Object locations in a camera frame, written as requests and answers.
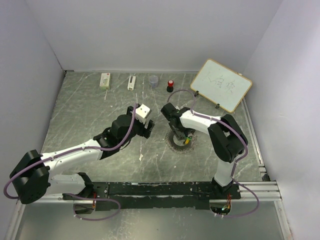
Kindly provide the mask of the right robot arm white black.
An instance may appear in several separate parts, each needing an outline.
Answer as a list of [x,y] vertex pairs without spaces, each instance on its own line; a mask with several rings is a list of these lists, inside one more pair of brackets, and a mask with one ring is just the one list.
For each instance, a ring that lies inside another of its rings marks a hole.
[[212,179],[212,193],[223,199],[230,192],[236,167],[236,157],[248,152],[248,140],[236,120],[226,114],[222,117],[198,113],[188,107],[175,108],[170,102],[161,113],[179,141],[191,141],[198,131],[207,134],[219,158],[216,173]]

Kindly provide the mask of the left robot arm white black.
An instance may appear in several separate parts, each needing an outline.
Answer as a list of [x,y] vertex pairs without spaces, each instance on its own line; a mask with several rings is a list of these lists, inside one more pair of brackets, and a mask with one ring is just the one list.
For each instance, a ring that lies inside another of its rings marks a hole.
[[64,150],[40,154],[28,151],[9,175],[22,204],[31,204],[46,195],[73,194],[89,199],[94,185],[88,175],[63,172],[80,164],[106,159],[129,144],[135,136],[149,138],[154,122],[148,120],[151,109],[144,104],[129,106],[110,127],[92,139]]

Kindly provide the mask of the yellow tagged key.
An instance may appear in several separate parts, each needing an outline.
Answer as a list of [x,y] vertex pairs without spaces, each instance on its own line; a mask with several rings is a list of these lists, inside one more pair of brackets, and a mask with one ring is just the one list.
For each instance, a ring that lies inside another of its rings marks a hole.
[[183,142],[183,144],[184,144],[184,145],[187,145],[187,144],[189,144],[189,142],[190,142],[190,140],[189,140],[189,139],[186,139],[186,140]]

